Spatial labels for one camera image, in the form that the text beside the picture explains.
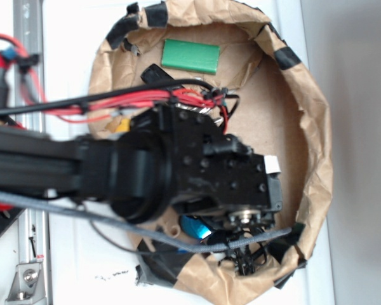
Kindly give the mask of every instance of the blue plastic piece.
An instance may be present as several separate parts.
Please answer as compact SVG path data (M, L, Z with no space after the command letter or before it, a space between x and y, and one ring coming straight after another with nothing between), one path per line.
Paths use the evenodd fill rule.
M5 49L4 51L2 51L1 53L1 56L3 56L6 60L13 60L17 57L17 52L15 51L15 49L13 47L9 47L7 49Z
M199 219L181 216L180 225L182 230L189 236L202 240L211 234L211 231Z

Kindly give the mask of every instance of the green block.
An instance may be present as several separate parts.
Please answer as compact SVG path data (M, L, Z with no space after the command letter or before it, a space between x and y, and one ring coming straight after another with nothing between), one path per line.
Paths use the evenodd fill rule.
M220 47L211 44L165 40L163 67L216 74Z

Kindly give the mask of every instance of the wire bundle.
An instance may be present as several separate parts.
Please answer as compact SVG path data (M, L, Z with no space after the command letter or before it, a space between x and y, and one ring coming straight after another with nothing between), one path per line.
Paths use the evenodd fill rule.
M19 64L20 59L25 60L30 58L27 50L15 38L0 34L0 39L10 42L15 47L15 52L17 54L16 59L9 62L5 62L0 56L0 66L5 65L6 68L9 68L12 64ZM169 82L163 81L151 85L136 86L97 95L48 102L48 99L39 84L38 76L32 67L23 67L23 69L20 69L20 73L22 75L22 97L27 105L0 109L0 116L42 111L46 114L58 116L61 120L68 123L92 123L94 121L117 116L120 114L121 109L154 107L156 104L160 103L176 102L189 107L197 107L201 109L218 107L220 109L220 114L223 117L221 126L225 133L227 131L228 121L239 103L237 95L226 95L225 90L218 90L208 83L197 79L179 79ZM27 86L25 74L30 76L32 83L34 84L34 89L37 92L37 96L43 103L39 103L34 98L32 90ZM204 91L201 93L189 88L181 88L173 91L163 90L163 88L166 88L168 85L196 85L204 88ZM227 109L225 103L226 97L237 99L231 111L228 111ZM115 111L111 111L110 114L90 119L72 120L65 118L65 116L85 115L89 111L97 111L101 109L114 109Z

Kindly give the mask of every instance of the paper bag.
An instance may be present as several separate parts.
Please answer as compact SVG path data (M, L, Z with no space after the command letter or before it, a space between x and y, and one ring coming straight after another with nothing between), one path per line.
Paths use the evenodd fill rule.
M276 214L276 227L294 229L271 247L267 263L249 276L238 275L230 261L218 264L213 255L167 254L143 257L139 280L201 295L212 304L247 304L271 287L280 287L312 255L332 196L329 105L305 65L259 9L231 0L167 0L142 10L132 4L127 11L98 49L90 93L142 85L142 71L150 64L161 65L165 39L220 46L215 75L165 70L175 79L201 78L240 95L228 133L258 154L279 158L284 207ZM121 120L92 123L90 130L106 138ZM172 209L148 227L189 239ZM138 236L132 240L140 250L164 248Z

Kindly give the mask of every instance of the white surface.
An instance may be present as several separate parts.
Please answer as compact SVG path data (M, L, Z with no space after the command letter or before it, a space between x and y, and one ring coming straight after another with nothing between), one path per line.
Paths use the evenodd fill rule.
M13 4L11 0L0 1L0 33L13 34ZM7 48L8 43L0 42L0 50ZM10 84L12 74L8 75ZM15 222L0 238L0 304L8 296L11 283L15 275L15 266L18 264L18 229Z
M302 8L311 70L331 105L336 303L381 305L381 0Z
M299 1L278 6L275 1L243 1L259 6L305 62L305 41ZM50 100L86 94L96 50L131 1L44 1L46 92ZM146 6L155 1L142 1ZM56 139L87 132L84 126L47 120ZM102 227L116 241L129 246L122 232ZM133 298L136 304L209 304L196 295L149 285L135 285L137 261L115 249L80 220L51 216L51 258L54 304L118 304ZM327 230L319 236L307 269L298 270L284 289L269 290L252 304L332 305L333 289Z

